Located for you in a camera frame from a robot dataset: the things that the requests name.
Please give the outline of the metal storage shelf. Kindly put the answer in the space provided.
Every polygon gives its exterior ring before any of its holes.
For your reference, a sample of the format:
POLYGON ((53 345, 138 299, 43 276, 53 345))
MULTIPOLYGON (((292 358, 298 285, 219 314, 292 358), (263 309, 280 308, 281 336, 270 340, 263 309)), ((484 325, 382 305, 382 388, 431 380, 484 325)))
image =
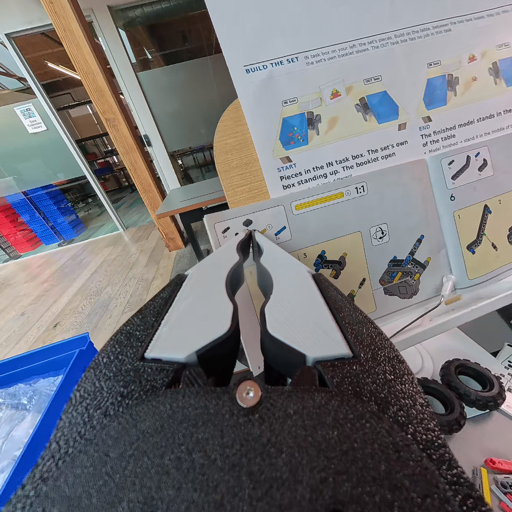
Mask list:
POLYGON ((127 168, 107 132, 79 138, 75 142, 106 193, 121 189, 128 189, 129 193, 136 191, 127 168))

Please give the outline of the stack of red bins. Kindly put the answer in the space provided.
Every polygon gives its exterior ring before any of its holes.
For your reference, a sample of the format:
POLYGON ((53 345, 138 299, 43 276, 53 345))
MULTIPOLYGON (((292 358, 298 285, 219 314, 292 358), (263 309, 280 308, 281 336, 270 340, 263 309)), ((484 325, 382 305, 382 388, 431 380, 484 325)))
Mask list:
POLYGON ((23 221, 19 213, 1 198, 1 253, 8 259, 17 259, 42 245, 42 240, 23 221))

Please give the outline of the toy building instruction booklet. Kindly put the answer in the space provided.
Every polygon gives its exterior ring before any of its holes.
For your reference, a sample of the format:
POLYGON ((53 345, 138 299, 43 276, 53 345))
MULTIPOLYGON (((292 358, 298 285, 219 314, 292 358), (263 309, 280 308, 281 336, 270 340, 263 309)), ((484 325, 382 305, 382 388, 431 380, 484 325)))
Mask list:
POLYGON ((401 349, 511 305, 511 135, 205 217, 325 275, 401 349))

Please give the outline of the blue plastic bin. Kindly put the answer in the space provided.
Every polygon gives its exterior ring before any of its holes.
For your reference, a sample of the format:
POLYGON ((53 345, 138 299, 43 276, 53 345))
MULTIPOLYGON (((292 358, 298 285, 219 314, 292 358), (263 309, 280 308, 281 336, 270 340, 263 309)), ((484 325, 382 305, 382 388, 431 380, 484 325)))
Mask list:
POLYGON ((63 375, 7 480, 1 486, 1 507, 20 487, 46 449, 70 396, 97 353, 89 334, 85 333, 1 361, 1 388, 50 372, 63 375))

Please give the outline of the white and wooden book stand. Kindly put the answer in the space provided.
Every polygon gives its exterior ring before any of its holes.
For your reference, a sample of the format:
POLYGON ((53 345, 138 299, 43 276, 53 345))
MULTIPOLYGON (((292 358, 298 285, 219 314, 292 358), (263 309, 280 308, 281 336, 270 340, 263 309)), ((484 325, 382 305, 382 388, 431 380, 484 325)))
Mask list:
MULTIPOLYGON (((226 109, 219 121, 214 136, 214 158, 229 209, 274 199, 270 198, 253 139, 238 99, 226 109)), ((350 178, 337 178, 330 175, 334 170, 333 167, 327 169, 327 184, 350 178)), ((312 188, 320 186, 323 185, 315 181, 312 188)), ((321 275, 327 279, 328 283, 334 285, 325 275, 321 275)), ((346 296, 354 301, 351 294, 346 296)), ((386 335, 394 343, 393 336, 386 335)), ((502 306, 470 323, 437 334, 409 348, 401 349, 396 343, 394 344, 402 355, 406 356, 406 362, 416 376, 439 380, 442 364, 453 358, 477 362, 490 369, 492 373, 496 373, 500 369, 496 355, 506 342, 511 343, 511 305, 502 306)))

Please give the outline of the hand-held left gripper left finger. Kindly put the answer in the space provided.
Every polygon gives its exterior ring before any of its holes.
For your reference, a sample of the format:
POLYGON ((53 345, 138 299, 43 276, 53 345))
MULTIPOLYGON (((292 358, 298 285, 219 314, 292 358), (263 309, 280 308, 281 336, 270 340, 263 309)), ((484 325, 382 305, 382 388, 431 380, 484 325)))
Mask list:
POLYGON ((176 277, 177 290, 144 343, 144 362, 200 369, 213 385, 230 384, 241 342, 235 296, 252 240, 245 230, 176 277))

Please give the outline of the black toy tyre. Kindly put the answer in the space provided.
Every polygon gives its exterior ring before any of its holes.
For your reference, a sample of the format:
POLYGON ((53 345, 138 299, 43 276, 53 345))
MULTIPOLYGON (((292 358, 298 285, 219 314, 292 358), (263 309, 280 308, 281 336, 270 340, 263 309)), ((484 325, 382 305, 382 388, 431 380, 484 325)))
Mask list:
POLYGON ((445 435, 460 432, 466 424, 464 404, 440 382, 420 377, 417 382, 430 404, 440 429, 445 435))
POLYGON ((440 368, 441 383, 462 403, 478 411, 496 411, 506 401, 503 383, 488 368, 467 359, 454 358, 440 368))

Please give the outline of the white wall sign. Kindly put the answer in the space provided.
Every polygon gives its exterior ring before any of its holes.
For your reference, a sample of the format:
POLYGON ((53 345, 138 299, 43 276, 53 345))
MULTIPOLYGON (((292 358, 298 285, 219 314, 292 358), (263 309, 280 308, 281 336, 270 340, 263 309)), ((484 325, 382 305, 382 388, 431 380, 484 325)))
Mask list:
POLYGON ((29 134, 41 133, 48 128, 32 103, 13 107, 29 134))

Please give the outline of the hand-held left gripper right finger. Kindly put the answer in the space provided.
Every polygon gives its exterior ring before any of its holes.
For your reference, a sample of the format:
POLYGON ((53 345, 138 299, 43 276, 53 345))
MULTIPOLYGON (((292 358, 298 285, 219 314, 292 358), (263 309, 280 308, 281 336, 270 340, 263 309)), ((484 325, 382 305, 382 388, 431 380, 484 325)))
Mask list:
POLYGON ((252 232, 260 308, 260 346, 268 385, 286 385, 299 371, 326 362, 353 360, 353 343, 327 298, 323 276, 252 232))

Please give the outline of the stack of blue bins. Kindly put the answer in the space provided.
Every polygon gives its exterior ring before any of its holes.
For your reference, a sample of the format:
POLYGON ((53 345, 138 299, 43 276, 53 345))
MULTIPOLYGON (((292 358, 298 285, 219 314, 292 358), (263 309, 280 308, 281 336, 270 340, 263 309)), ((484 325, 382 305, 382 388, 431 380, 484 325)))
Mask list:
POLYGON ((18 191, 5 199, 46 246, 71 244, 86 231, 71 203, 53 184, 18 191))

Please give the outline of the pile of mixed toy parts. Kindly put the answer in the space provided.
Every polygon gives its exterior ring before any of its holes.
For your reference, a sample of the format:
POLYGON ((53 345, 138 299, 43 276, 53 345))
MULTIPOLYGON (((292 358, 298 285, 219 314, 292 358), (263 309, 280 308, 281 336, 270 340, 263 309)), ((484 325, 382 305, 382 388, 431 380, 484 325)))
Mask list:
POLYGON ((511 511, 511 461, 486 458, 471 468, 471 480, 493 511, 511 511))

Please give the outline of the wooden pillar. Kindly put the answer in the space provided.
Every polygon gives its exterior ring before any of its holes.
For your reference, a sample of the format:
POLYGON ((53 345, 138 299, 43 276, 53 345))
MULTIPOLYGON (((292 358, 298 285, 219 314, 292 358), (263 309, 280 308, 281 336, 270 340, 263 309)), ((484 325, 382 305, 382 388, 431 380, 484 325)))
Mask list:
POLYGON ((72 61, 93 105, 111 136, 132 181, 148 209, 165 246, 172 252, 185 247, 179 225, 172 216, 157 218, 164 200, 148 153, 123 104, 106 58, 92 36, 78 1, 41 1, 72 61))

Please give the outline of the wood-edged grey table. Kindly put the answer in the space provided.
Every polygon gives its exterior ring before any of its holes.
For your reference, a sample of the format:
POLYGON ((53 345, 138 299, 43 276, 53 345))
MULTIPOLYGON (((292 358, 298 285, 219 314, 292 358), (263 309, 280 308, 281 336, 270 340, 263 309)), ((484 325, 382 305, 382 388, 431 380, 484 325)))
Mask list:
POLYGON ((195 256, 200 262, 204 252, 195 236, 192 224, 203 221, 205 215, 228 210, 229 205, 219 177, 192 183, 170 190, 157 209, 155 217, 163 219, 178 215, 187 234, 195 256))

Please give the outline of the white printed task sheet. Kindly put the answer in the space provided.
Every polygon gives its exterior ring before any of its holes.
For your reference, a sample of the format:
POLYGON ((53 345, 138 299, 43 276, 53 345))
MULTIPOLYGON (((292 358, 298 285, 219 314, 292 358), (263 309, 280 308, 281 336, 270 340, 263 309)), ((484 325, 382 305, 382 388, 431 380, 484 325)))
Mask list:
POLYGON ((270 197, 497 138, 511 1, 206 1, 270 197))

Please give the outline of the clear plastic bag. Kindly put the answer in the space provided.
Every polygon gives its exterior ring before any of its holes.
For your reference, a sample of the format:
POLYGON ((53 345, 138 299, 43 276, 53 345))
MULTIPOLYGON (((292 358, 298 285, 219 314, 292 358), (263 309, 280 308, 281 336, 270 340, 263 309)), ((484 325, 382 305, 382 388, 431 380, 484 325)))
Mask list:
POLYGON ((7 480, 62 376, 50 372, 1 388, 1 486, 7 480))

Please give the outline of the white sticker sheet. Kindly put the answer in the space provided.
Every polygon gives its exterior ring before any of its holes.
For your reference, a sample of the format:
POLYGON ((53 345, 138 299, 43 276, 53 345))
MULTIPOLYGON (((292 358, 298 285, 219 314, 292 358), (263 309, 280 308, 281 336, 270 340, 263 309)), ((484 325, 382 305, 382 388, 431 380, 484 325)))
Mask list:
POLYGON ((496 377, 503 383, 505 388, 506 400, 501 406, 501 412, 511 417, 511 343, 506 342, 498 355, 497 362, 500 369, 496 372, 496 377))

